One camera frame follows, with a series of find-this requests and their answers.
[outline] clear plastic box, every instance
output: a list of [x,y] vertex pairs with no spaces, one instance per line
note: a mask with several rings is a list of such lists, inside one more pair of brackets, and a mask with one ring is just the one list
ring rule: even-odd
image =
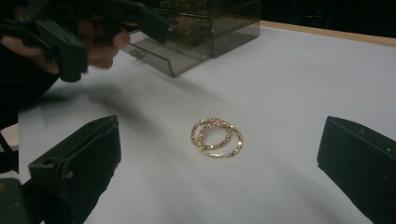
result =
[[[175,2],[196,4],[199,0]],[[259,36],[260,1],[231,2],[244,3],[224,14],[210,17],[158,11],[170,23],[166,43],[160,44],[137,32],[131,34],[132,42],[123,51],[171,77],[177,77],[199,63],[219,57]]]
[[158,11],[214,17],[257,0],[140,0],[140,2]]

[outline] finger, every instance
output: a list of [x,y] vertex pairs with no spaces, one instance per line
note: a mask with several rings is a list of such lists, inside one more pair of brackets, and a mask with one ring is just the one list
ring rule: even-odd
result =
[[113,37],[113,45],[116,49],[127,46],[131,41],[131,37],[125,31],[119,32]]
[[42,53],[39,48],[28,48],[23,45],[23,42],[12,36],[4,36],[1,39],[1,44],[12,50],[14,53],[19,54],[23,57],[35,57]]
[[109,69],[113,65],[113,60],[102,60],[98,62],[92,62],[92,66]]
[[78,21],[78,38],[90,49],[95,45],[95,30],[91,19]]
[[93,63],[100,60],[113,59],[118,52],[118,49],[111,46],[95,47],[89,50],[88,61],[89,63]]
[[23,45],[23,42],[15,37],[4,36],[1,38],[1,44],[14,53],[25,57],[31,63],[37,65],[42,70],[51,73],[59,73],[58,64],[56,62],[47,63],[43,51],[39,48],[28,48]]
[[104,29],[104,22],[103,20],[99,19],[92,19],[92,25],[95,37],[97,39],[105,39],[105,29]]

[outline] white surface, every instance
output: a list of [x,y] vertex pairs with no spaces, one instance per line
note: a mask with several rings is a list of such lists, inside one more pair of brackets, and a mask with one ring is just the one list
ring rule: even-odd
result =
[[[83,124],[117,114],[122,162],[87,223],[371,223],[316,156],[328,116],[396,139],[395,58],[395,48],[269,28],[175,79],[120,53],[109,71],[58,82],[20,113],[21,179]],[[241,131],[240,154],[212,159],[190,142],[206,117]]]
[[18,175],[17,172],[15,171],[8,171],[6,173],[0,173],[0,179],[3,178],[14,178],[14,179],[19,179],[20,176]]
[[1,134],[6,139],[8,146],[11,147],[12,150],[18,150],[19,144],[19,133],[18,133],[18,124],[11,125],[1,130]]

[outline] gold ring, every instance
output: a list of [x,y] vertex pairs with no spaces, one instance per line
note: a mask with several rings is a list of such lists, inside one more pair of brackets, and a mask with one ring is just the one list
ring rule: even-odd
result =
[[[200,147],[200,146],[199,146],[198,142],[195,140],[195,131],[197,130],[197,128],[200,125],[206,125],[206,124],[210,124],[210,123],[223,123],[224,125],[227,124],[227,122],[225,122],[224,120],[221,120],[221,119],[212,119],[212,118],[201,119],[198,123],[196,123],[192,127],[192,130],[191,130],[191,141],[197,147]],[[204,150],[213,150],[213,149],[217,149],[217,148],[220,148],[220,147],[224,147],[228,142],[230,142],[231,137],[233,136],[233,131],[231,130],[231,128],[226,128],[225,130],[226,130],[227,133],[225,134],[225,138],[224,138],[224,140],[222,142],[220,142],[220,143],[218,143],[216,145],[212,145],[212,146],[206,146],[204,144],[201,144],[201,147]]]
[[[204,125],[204,127],[198,132],[198,136],[195,140],[195,132],[200,125]],[[210,128],[216,127],[216,126],[223,127],[227,131],[225,139],[221,143],[216,144],[216,145],[212,145],[212,146],[204,145],[203,138],[204,138],[205,132],[207,132],[207,130],[209,130]],[[234,149],[230,153],[209,152],[209,150],[213,150],[213,149],[216,149],[219,147],[224,147],[231,140],[233,133],[235,133],[238,138],[238,143],[237,143],[236,149]],[[236,129],[233,125],[231,125],[229,122],[226,122],[221,119],[210,118],[210,119],[201,119],[198,123],[196,123],[192,127],[191,141],[207,156],[214,157],[214,158],[230,158],[230,157],[235,156],[236,154],[238,154],[241,151],[243,139],[242,139],[242,134],[239,132],[239,130]]]

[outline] jeweled ring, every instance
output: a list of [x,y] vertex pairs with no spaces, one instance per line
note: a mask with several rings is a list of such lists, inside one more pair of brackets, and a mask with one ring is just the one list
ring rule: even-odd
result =
[[197,128],[200,125],[206,125],[206,124],[211,124],[211,123],[222,124],[222,126],[224,126],[224,127],[226,127],[226,125],[227,125],[227,122],[225,122],[224,120],[221,120],[221,119],[212,119],[212,118],[201,119],[198,123],[196,123],[192,127],[192,130],[191,130],[191,141],[192,141],[192,143],[195,144],[197,147],[201,147],[204,150],[213,150],[213,149],[217,149],[217,148],[220,148],[220,147],[224,147],[228,142],[230,142],[231,137],[233,136],[232,129],[226,127],[225,130],[226,130],[227,133],[225,134],[225,138],[224,138],[224,140],[222,142],[220,142],[220,143],[218,143],[216,145],[211,145],[211,146],[206,146],[206,145],[204,145],[201,142],[201,145],[199,146],[197,140],[195,140],[195,132],[196,132]]
[[[231,153],[210,153],[210,152],[207,152],[207,149],[204,148],[202,140],[203,140],[205,132],[214,126],[222,126],[226,129],[231,129],[234,133],[236,133],[236,135],[238,137],[238,145],[236,146],[236,149],[234,151],[232,151]],[[200,148],[207,156],[215,157],[215,158],[224,158],[224,157],[229,158],[229,157],[235,156],[236,154],[238,154],[241,151],[242,140],[243,140],[242,134],[239,132],[239,130],[237,130],[230,123],[228,123],[228,122],[213,122],[213,123],[206,124],[206,126],[204,126],[204,128],[200,132],[198,132],[197,144],[198,144],[198,148]]]

